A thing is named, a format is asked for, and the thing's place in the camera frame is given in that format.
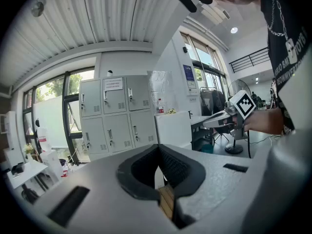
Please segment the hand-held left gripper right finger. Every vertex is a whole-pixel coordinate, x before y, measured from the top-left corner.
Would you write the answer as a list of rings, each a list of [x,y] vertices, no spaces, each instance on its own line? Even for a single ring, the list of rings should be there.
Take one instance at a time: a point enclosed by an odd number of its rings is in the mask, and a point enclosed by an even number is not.
[[[173,188],[175,197],[193,195],[206,178],[202,164],[163,144],[158,145],[158,166]]]

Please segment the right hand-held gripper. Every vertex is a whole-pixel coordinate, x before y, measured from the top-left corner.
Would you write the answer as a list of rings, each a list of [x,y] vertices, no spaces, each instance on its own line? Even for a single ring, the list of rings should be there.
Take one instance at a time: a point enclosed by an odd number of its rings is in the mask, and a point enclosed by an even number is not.
[[[230,101],[225,103],[225,111],[227,113],[215,113],[211,115],[207,120],[223,120],[230,116],[239,114],[244,120],[254,111],[255,103],[253,102],[251,96],[246,92],[246,90],[238,91]],[[246,139],[247,135],[243,129],[230,129],[230,134],[234,140]]]

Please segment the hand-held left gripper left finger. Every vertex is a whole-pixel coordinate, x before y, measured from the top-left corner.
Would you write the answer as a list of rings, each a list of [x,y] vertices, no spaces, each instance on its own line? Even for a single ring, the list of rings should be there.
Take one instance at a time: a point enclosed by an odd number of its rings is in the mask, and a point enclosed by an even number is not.
[[[155,189],[159,157],[158,145],[154,144],[122,162],[117,168],[121,188],[138,200],[160,200],[160,193]]]

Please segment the grey metal locker bank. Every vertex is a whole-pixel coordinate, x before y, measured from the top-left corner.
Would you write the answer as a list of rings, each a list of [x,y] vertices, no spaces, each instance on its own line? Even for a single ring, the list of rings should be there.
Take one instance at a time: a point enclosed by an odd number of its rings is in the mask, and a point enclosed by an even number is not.
[[[79,114],[91,161],[157,143],[146,75],[81,81]]]

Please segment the person's right forearm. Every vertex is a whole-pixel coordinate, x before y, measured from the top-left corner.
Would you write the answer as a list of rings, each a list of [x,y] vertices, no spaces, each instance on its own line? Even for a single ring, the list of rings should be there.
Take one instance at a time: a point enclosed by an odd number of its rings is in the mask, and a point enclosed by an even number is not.
[[[271,135],[280,135],[283,131],[283,116],[279,108],[254,111],[246,118],[244,131],[257,131]]]

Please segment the black chair with clothes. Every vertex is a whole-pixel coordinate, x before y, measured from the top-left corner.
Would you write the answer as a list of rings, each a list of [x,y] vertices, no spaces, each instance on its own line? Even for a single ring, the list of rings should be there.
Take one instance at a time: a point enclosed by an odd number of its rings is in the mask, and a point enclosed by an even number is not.
[[[224,110],[223,102],[219,98],[218,90],[209,90],[206,87],[201,87],[200,90],[201,98],[201,110],[202,115],[205,117],[210,117],[215,113],[227,113]],[[202,123],[203,127],[215,129],[219,134],[229,134],[230,128],[225,126],[223,120],[213,120],[208,121],[205,119]]]

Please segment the wooden slat platform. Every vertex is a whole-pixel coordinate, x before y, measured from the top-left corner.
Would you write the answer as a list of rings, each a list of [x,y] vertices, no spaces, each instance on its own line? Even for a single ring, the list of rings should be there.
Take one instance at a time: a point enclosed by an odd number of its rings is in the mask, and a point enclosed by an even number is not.
[[[158,188],[158,192],[160,193],[160,209],[162,212],[172,220],[173,210],[174,210],[174,194],[173,189],[166,185],[164,187]]]

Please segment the black standing fan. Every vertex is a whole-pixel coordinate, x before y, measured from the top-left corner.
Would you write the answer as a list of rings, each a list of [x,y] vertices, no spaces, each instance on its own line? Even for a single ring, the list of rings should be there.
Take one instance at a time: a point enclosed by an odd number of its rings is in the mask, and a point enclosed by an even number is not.
[[[240,80],[237,79],[234,82],[232,82],[230,84],[230,87],[228,88],[228,101],[230,101],[230,98],[233,97],[238,91],[240,90],[246,90],[246,92],[251,96],[252,93],[248,87],[248,85]],[[249,138],[249,132],[245,132],[245,134],[247,135],[247,138],[244,140],[247,140],[247,142],[250,142],[250,138]],[[229,154],[239,154],[241,152],[243,152],[243,147],[241,145],[236,144],[236,141],[238,140],[234,140],[233,144],[228,144],[225,147],[225,151]]]

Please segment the large clear water jug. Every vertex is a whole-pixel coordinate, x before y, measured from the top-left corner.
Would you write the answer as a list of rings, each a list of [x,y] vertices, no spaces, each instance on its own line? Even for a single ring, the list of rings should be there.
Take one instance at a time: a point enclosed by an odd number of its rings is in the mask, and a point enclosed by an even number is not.
[[[70,165],[67,160],[65,159],[60,159],[60,163],[62,165],[63,173],[61,177],[67,177],[72,171],[70,169]]]

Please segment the clear plastic sheet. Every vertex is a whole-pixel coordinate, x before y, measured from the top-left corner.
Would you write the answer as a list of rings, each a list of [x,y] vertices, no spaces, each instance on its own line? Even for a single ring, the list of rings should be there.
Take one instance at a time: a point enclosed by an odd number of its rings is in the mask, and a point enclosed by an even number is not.
[[[164,102],[163,114],[167,114],[167,111],[171,108],[177,112],[178,103],[174,92],[172,73],[167,71],[148,71],[147,76],[154,114],[159,115],[157,111],[157,101],[159,98]]]

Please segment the black metal railing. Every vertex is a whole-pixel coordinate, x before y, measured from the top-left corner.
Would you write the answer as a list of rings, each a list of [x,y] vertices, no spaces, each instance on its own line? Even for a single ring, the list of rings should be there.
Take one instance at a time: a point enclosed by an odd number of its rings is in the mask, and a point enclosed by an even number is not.
[[[268,47],[262,48],[258,51],[255,51],[251,54],[248,54],[244,57],[230,62],[229,65],[232,68],[233,73],[237,73],[239,71],[254,67],[261,63],[270,61],[268,51]]]

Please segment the black printed t-shirt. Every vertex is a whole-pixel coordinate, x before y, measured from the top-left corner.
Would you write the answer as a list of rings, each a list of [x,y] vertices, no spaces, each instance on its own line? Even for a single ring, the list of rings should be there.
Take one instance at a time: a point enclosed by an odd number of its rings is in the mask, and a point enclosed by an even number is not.
[[[283,131],[312,127],[312,0],[260,0]]]

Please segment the white table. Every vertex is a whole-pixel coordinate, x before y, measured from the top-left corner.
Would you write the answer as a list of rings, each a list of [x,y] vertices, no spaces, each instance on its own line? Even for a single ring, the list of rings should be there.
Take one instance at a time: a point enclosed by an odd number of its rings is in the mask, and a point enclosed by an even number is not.
[[[23,165],[23,172],[17,173],[9,171],[7,173],[10,185],[13,189],[25,184],[30,179],[36,177],[39,173],[45,171],[48,168],[47,165],[38,161],[32,160]]]

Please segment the white air conditioner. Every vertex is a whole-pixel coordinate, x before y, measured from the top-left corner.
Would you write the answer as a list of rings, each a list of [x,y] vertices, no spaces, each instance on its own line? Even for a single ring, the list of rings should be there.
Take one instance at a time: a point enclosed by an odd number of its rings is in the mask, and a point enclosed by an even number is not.
[[[201,8],[201,14],[208,18],[215,25],[230,19],[229,13],[215,1],[213,1],[211,4],[202,4]]]

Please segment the blue wall poster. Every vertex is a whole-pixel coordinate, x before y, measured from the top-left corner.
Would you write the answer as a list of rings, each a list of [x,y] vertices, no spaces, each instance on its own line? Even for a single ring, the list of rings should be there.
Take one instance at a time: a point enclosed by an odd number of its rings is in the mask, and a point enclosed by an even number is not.
[[[187,81],[194,81],[195,78],[194,78],[191,66],[183,64],[183,69],[184,69],[184,73],[186,76],[186,80]]]

